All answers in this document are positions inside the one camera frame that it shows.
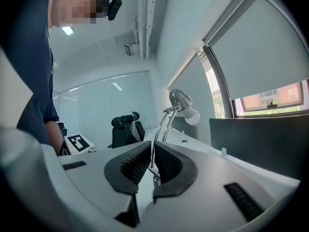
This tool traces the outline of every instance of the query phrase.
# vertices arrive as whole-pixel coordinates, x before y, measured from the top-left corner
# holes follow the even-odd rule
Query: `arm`
[[[54,148],[57,156],[60,156],[61,146],[63,144],[63,137],[58,124],[55,121],[48,121],[45,124],[49,141]]]

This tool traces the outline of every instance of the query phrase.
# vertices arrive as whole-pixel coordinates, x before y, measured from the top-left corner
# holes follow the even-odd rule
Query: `black office chair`
[[[63,123],[57,123],[59,128],[60,128],[60,131],[61,131],[61,134],[63,137],[65,137],[68,133],[68,130],[64,127],[64,124]]]
[[[112,144],[108,148],[117,148],[134,144],[144,140],[145,130],[141,125],[140,115],[132,112],[133,115],[116,117],[112,120]]]

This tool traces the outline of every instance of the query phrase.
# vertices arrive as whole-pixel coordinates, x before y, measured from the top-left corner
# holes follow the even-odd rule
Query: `person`
[[[33,92],[17,128],[51,145],[57,155],[63,144],[53,104],[53,54],[49,30],[105,17],[109,0],[14,0],[7,13],[1,46],[24,83]]]

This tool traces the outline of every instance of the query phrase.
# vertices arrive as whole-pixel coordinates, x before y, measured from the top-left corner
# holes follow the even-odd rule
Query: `desk lamp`
[[[166,138],[167,138],[168,133],[169,133],[170,126],[171,126],[177,112],[182,112],[182,114],[184,115],[185,121],[189,125],[197,124],[199,122],[199,119],[200,119],[199,112],[192,108],[192,99],[188,95],[183,93],[181,90],[173,89],[169,93],[169,100],[172,104],[172,107],[169,107],[169,108],[166,108],[165,110],[163,110],[165,115],[164,115],[163,119],[161,120],[161,122],[158,126],[158,129],[156,131],[155,138],[154,138],[154,146],[155,146],[155,142],[157,141],[157,139],[159,137],[159,133],[162,129],[162,126],[163,126],[166,118],[169,116],[170,113],[172,113],[172,115],[171,115],[171,118],[169,120],[168,125],[165,128],[165,132],[164,132],[163,139],[162,139],[163,142],[166,141]],[[148,167],[148,169],[154,175],[154,187],[157,187],[157,186],[159,186],[160,174],[156,169],[154,169],[154,164],[155,164],[155,162],[154,162],[155,161],[155,151],[154,151],[155,147],[154,146],[153,146],[153,149],[152,149],[152,152],[151,152],[151,163],[150,163],[150,166]]]

